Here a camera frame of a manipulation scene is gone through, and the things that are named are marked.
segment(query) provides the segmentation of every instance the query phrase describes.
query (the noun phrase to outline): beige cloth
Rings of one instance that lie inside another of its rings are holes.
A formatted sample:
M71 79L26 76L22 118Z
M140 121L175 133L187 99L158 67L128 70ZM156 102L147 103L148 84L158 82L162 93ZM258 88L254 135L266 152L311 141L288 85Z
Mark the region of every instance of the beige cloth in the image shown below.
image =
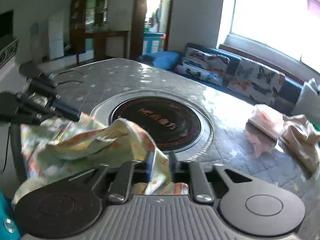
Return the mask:
M319 166L320 132L316 131L304 114L292 117L284 115L284 121L280 139L312 173L315 172Z

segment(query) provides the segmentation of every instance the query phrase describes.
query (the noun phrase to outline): round black cooktop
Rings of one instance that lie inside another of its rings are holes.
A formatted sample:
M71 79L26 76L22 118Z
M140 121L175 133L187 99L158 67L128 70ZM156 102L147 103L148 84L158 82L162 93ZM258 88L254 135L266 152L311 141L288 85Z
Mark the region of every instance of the round black cooktop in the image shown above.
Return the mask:
M111 122L118 118L135 122L154 139L162 151L191 147L201 134L201 122L189 107L162 97L140 97L126 101L113 111Z

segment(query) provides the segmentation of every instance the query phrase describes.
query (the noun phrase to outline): gray ribbed panel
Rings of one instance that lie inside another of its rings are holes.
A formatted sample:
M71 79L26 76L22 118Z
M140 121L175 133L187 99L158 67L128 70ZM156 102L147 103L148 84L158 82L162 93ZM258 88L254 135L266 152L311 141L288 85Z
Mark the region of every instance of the gray ribbed panel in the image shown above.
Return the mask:
M142 196L108 207L86 232L67 240L245 240L216 211L191 202L188 196ZM296 235L284 240L298 240ZM22 240L39 240L25 235Z

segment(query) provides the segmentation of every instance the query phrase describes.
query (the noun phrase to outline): wooden desk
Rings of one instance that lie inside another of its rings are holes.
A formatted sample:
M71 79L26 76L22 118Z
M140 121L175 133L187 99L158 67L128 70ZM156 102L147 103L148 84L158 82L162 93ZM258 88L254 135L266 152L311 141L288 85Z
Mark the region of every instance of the wooden desk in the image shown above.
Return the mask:
M106 39L111 37L123 37L123 57L127 58L129 31L106 31L106 32L85 32L78 35L79 42L85 39L93 39L93 59L94 61L105 60ZM76 52L77 66L79 66L79 52Z

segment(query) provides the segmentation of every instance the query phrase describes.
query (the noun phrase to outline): window sill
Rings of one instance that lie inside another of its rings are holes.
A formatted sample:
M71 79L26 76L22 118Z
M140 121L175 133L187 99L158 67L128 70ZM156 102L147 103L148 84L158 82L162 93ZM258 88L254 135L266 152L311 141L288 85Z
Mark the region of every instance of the window sill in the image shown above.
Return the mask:
M320 82L320 73L316 70L268 46L244 37L229 34L220 48L283 72L300 84L311 78Z

